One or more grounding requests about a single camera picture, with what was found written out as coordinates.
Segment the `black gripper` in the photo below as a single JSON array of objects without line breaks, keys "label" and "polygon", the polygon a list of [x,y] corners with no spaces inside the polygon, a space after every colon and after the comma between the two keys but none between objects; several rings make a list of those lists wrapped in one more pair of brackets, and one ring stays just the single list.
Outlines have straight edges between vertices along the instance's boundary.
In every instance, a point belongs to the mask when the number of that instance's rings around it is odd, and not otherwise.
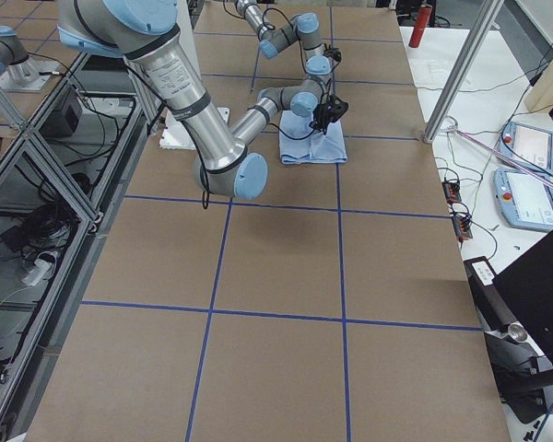
[{"label": "black gripper", "polygon": [[333,122],[333,106],[331,104],[319,104],[313,111],[310,127],[316,132],[326,134],[328,126]]}]

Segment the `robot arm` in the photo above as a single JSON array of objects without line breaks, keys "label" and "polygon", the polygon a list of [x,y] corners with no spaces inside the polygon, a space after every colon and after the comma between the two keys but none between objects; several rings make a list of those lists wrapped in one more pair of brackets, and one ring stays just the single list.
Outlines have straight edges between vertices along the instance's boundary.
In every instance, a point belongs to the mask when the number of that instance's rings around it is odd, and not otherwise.
[{"label": "robot arm", "polygon": [[180,44],[178,7],[173,1],[61,1],[61,42],[79,52],[123,58],[139,65],[152,89],[194,142],[198,159],[194,176],[205,194],[243,200],[265,188],[268,166],[250,143],[281,111],[309,119],[310,132],[325,133],[330,115],[331,63],[325,55],[318,17],[296,15],[280,29],[254,1],[235,4],[239,17],[253,29],[266,58],[299,43],[306,76],[293,87],[270,87],[234,125],[228,126]]},{"label": "robot arm", "polygon": [[[313,56],[325,56],[325,44],[321,35],[320,22],[313,12],[288,17],[275,7],[262,9],[256,1],[222,1],[224,11],[235,18],[244,20],[253,30],[259,51],[265,59],[274,59],[287,48],[298,44],[304,62]],[[278,13],[285,23],[278,28],[268,15]]]}]

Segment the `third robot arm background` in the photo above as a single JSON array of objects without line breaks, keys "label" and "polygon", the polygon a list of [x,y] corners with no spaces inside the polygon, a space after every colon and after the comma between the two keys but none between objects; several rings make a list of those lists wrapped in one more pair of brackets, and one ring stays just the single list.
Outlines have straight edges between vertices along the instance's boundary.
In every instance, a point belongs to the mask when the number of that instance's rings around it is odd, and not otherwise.
[{"label": "third robot arm background", "polygon": [[9,92],[39,92],[59,73],[57,61],[36,60],[12,28],[0,25],[0,88]]}]

